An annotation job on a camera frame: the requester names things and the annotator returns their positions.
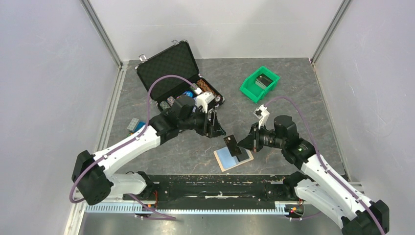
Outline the black credit card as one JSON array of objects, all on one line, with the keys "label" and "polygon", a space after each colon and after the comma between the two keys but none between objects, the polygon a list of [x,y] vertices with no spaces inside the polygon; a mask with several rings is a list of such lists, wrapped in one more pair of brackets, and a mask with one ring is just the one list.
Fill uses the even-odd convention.
[{"label": "black credit card", "polygon": [[237,141],[234,135],[224,137],[224,142],[232,157],[236,157],[242,154],[242,151],[237,145]]}]

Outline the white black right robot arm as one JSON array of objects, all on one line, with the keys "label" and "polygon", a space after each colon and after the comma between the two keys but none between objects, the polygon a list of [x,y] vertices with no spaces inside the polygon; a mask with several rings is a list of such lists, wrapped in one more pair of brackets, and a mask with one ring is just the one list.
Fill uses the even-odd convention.
[{"label": "white black right robot arm", "polygon": [[298,171],[283,180],[283,195],[312,204],[340,228],[344,235],[385,235],[390,230],[390,209],[373,201],[334,171],[309,141],[301,138],[292,117],[277,116],[274,128],[260,123],[237,144],[258,152],[263,147],[281,149],[283,157]]}]

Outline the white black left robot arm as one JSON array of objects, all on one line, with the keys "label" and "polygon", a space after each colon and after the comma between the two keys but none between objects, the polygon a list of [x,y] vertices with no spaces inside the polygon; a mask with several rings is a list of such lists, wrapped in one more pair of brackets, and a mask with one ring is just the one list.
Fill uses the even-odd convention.
[{"label": "white black left robot arm", "polygon": [[96,205],[111,194],[133,194],[149,199],[154,187],[145,173],[117,174],[135,157],[175,138],[182,130],[194,130],[207,138],[225,135],[217,119],[215,95],[179,96],[173,106],[150,118],[136,133],[93,154],[78,154],[72,172],[69,199]]}]

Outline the beige card holder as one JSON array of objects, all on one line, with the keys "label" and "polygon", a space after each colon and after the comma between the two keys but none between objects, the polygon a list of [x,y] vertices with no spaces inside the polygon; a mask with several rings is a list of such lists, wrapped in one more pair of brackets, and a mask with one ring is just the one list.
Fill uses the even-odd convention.
[{"label": "beige card holder", "polygon": [[252,152],[249,150],[242,150],[242,152],[248,152],[250,155],[250,159],[243,161],[241,163],[238,162],[238,160],[236,159],[236,157],[232,157],[228,148],[227,147],[223,147],[221,149],[218,149],[216,151],[214,151],[214,155],[216,160],[218,161],[219,167],[221,169],[222,172],[225,172],[227,170],[230,170],[232,168],[235,168],[237,166],[240,166],[242,164],[245,164],[247,162],[250,162],[254,159]]}]

